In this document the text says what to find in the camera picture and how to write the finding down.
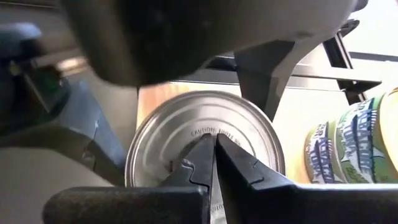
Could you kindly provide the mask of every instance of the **can rim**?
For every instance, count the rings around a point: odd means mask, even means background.
[[[255,104],[232,93],[227,93],[225,91],[218,91],[218,90],[200,90],[200,91],[189,91],[187,93],[182,93],[178,96],[168,99],[167,101],[163,102],[161,105],[156,107],[156,109],[154,109],[151,113],[149,113],[148,116],[142,121],[142,123],[140,124],[140,126],[136,131],[136,134],[134,135],[129,151],[127,152],[126,166],[124,170],[124,183],[126,187],[134,187],[132,168],[135,166],[136,163],[135,160],[133,160],[133,158],[138,152],[138,148],[136,147],[136,145],[146,134],[149,125],[152,123],[151,121],[154,120],[156,118],[156,115],[159,114],[160,111],[162,111],[166,106],[171,105],[174,102],[180,101],[183,98],[189,97],[194,93],[201,93],[202,95],[223,95],[224,97],[234,100],[235,102],[237,98],[239,98],[238,103],[240,103],[246,110],[250,111],[256,117],[256,119],[260,121],[260,123],[264,127],[264,130],[266,130],[266,133],[271,137],[273,150],[276,152],[274,153],[274,155],[275,155],[275,160],[277,161],[277,168],[278,168],[277,172],[279,172],[282,175],[285,175],[285,157],[284,157],[284,152],[282,150],[282,145],[280,144],[278,135],[276,134],[275,129],[272,127],[272,123],[267,117],[267,115],[265,115],[264,112],[262,112]]]

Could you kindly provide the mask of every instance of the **blue and white label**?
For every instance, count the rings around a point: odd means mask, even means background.
[[[373,99],[361,102],[350,111],[339,124],[344,157],[341,162],[349,162],[355,171],[367,182],[374,183],[373,157],[384,154],[373,147],[373,129],[377,111],[373,110]]]
[[[331,164],[332,142],[328,139],[328,123],[315,130],[307,146],[307,154],[313,171],[313,183],[333,184],[343,182],[333,173]]]

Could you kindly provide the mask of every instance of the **tuna can label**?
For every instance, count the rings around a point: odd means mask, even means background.
[[[306,167],[313,183],[333,184],[343,183],[344,180],[334,172],[335,155],[333,155],[333,141],[329,136],[333,136],[334,131],[330,131],[330,124],[324,123],[316,127],[309,134],[305,150]]]
[[[381,98],[353,105],[336,127],[336,149],[343,172],[351,183],[386,182],[377,169],[395,170],[388,166],[386,149],[377,133],[377,112]]]

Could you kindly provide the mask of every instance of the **tuna can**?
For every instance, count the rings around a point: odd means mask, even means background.
[[[205,133],[223,133],[271,169],[285,173],[280,142],[261,110],[230,93],[192,91],[161,104],[140,125],[127,155],[126,186],[158,186],[170,174],[170,162]],[[211,222],[226,223],[216,169],[213,176]]]
[[[397,114],[398,88],[351,105],[339,119],[327,122],[327,147],[323,147],[325,128],[311,130],[305,154],[308,176],[321,183],[398,183]],[[317,147],[309,146],[309,138],[318,139]],[[337,181],[319,175],[330,170]]]
[[[308,178],[316,184],[345,183],[335,145],[334,121],[314,127],[305,140],[305,168]]]

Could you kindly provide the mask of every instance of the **gray plastic part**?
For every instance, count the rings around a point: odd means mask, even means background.
[[[0,223],[42,223],[44,204],[70,187],[109,182],[51,149],[0,148]]]
[[[127,152],[84,82],[71,85],[71,95],[54,119],[2,136],[0,147],[52,149],[112,184],[124,185]]]

